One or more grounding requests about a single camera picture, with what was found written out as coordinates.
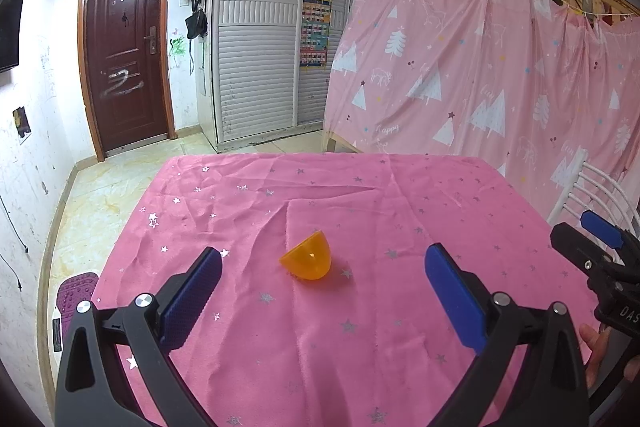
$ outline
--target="white wardrobe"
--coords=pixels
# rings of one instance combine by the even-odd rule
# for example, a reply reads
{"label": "white wardrobe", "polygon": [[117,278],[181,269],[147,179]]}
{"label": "white wardrobe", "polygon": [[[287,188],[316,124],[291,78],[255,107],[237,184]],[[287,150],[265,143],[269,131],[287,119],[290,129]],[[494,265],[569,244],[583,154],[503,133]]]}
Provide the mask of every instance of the white wardrobe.
{"label": "white wardrobe", "polygon": [[225,148],[319,128],[351,4],[331,1],[326,67],[300,68],[302,0],[212,0],[209,140]]}

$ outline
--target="orange object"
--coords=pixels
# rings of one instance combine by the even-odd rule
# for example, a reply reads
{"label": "orange object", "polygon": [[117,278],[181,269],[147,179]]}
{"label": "orange object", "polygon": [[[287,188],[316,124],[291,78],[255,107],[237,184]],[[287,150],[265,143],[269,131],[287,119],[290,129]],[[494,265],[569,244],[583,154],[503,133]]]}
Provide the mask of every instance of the orange object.
{"label": "orange object", "polygon": [[302,243],[280,258],[282,264],[300,279],[321,279],[331,268],[331,250],[321,230],[314,232]]}

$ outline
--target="white metal chair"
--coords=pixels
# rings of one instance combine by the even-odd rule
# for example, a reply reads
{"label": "white metal chair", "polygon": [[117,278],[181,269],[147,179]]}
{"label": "white metal chair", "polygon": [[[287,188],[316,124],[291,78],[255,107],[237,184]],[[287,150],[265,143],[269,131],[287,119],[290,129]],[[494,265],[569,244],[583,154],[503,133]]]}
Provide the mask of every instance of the white metal chair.
{"label": "white metal chair", "polygon": [[[546,222],[552,226],[556,225],[563,210],[566,210],[579,222],[580,214],[583,210],[594,210],[614,225],[619,226],[623,230],[628,230],[634,236],[638,237],[638,232],[636,232],[636,228],[634,227],[635,220],[636,227],[640,229],[640,216],[638,215],[636,205],[630,201],[617,181],[606,172],[587,163],[587,156],[588,152],[585,149],[580,149],[576,153],[575,160],[571,165],[572,171],[567,174],[564,189],[558,198],[556,206],[553,207],[549,217],[546,219]],[[596,176],[601,177],[604,180],[603,183],[612,187],[612,190],[609,190],[603,183],[594,180],[590,175],[585,174],[586,171],[589,171],[588,174],[593,175],[592,173],[594,173]],[[587,188],[585,186],[586,184],[593,185],[595,191],[599,191],[608,198],[609,203],[605,203],[601,197],[594,193],[594,190]],[[583,201],[576,193],[585,194],[590,200]],[[569,206],[570,201],[573,201],[575,204]],[[597,203],[600,208],[594,208],[595,205],[593,203]],[[600,240],[598,240],[598,243],[603,249],[606,249],[606,245]],[[622,263],[616,252],[613,251],[612,254],[617,263]]]}

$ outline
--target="wooden door frame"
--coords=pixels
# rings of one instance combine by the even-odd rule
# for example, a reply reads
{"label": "wooden door frame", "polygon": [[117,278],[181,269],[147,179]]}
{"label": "wooden door frame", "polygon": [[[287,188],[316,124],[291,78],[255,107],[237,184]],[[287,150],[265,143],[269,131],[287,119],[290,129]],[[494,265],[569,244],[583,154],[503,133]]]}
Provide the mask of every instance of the wooden door frame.
{"label": "wooden door frame", "polygon": [[[84,101],[84,110],[86,119],[89,124],[89,133],[94,143],[95,155],[98,162],[104,162],[105,151],[102,147],[100,134],[98,133],[98,123],[95,118],[94,102],[92,99],[91,86],[88,77],[88,64],[85,42],[86,27],[86,4],[87,0],[78,0],[78,63],[80,66],[80,87],[82,89],[82,100]],[[160,48],[160,77],[162,83],[162,104],[164,105],[164,114],[166,117],[168,137],[170,139],[177,138],[175,132],[174,108],[171,103],[171,88],[169,84],[169,57],[166,45],[166,27],[168,17],[169,3],[168,0],[160,0],[160,27],[159,36],[162,39]]]}

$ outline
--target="blue gripper pad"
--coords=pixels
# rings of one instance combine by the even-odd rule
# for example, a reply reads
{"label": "blue gripper pad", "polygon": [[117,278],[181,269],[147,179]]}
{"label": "blue gripper pad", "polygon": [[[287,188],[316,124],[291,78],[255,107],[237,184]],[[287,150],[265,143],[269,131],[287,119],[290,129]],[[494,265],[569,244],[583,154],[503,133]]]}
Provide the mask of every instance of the blue gripper pad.
{"label": "blue gripper pad", "polygon": [[620,230],[592,210],[582,213],[580,224],[610,248],[622,248],[624,245]]}
{"label": "blue gripper pad", "polygon": [[221,276],[222,257],[207,247],[187,272],[172,275],[160,288],[156,298],[162,350],[182,347]]}
{"label": "blue gripper pad", "polygon": [[427,249],[424,270],[460,342],[463,346],[474,349],[476,355],[480,355],[487,340],[484,310],[463,281],[462,272],[442,245],[431,245]]}

